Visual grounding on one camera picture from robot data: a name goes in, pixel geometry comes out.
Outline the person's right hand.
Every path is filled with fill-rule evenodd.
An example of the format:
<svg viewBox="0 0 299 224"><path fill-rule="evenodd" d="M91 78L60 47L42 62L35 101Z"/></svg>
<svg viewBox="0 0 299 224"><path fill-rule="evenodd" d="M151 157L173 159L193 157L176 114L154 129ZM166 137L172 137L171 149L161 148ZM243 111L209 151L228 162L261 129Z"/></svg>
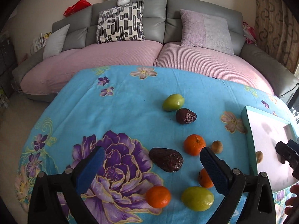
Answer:
<svg viewBox="0 0 299 224"><path fill-rule="evenodd" d="M285 212L285 214L287 216L292 215L295 212L296 208L298 207L299 185L298 184L293 185L290 188L290 192L292 194L296 194L296 196L295 197L291 197L285 203L286 208L285 208L284 212Z"/></svg>

